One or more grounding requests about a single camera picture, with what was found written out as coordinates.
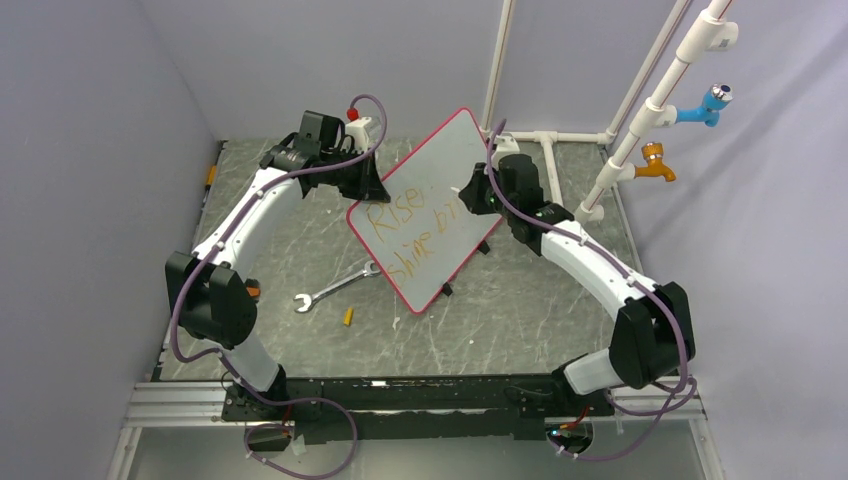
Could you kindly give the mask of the red-framed whiteboard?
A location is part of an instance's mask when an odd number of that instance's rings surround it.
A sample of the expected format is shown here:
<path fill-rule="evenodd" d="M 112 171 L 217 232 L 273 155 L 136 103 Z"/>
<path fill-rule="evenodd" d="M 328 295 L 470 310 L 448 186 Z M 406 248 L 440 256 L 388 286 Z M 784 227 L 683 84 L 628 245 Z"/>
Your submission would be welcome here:
<path fill-rule="evenodd" d="M 478 122 L 460 108 L 383 177 L 390 202 L 357 202 L 347 212 L 348 226 L 415 314 L 442 293 L 500 221 L 471 214 L 451 190 L 468 184 L 486 153 Z"/>

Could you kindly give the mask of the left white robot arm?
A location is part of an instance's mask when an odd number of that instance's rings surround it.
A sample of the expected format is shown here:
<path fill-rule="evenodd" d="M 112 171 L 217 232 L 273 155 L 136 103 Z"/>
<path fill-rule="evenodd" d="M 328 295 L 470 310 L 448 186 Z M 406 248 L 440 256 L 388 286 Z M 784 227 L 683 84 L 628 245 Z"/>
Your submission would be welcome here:
<path fill-rule="evenodd" d="M 262 156 L 252 180 L 222 223 L 189 253 L 165 264 L 171 310 L 170 348 L 182 363 L 216 356 L 248 394 L 264 420 L 287 406 L 287 377 L 258 334 L 256 300 L 246 278 L 261 248 L 287 214 L 321 185 L 347 199 L 386 203 L 390 195 L 376 170 L 385 136 L 378 117 L 348 118 L 304 112 L 300 127 Z"/>

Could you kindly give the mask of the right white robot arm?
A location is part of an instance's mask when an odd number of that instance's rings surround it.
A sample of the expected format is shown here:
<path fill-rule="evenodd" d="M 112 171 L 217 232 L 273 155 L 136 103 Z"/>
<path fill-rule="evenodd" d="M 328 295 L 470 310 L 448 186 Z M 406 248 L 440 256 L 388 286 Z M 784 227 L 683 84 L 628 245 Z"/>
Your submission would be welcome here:
<path fill-rule="evenodd" d="M 613 321 L 608 347 L 556 370 L 562 381 L 550 392 L 557 411 L 574 415 L 590 394 L 619 386 L 639 389 L 669 373 L 687 373 L 696 347 L 685 290 L 627 266 L 571 212 L 546 200 L 529 156 L 507 155 L 496 167 L 476 164 L 458 197 L 474 215 L 502 216 L 516 241 L 574 278 Z"/>

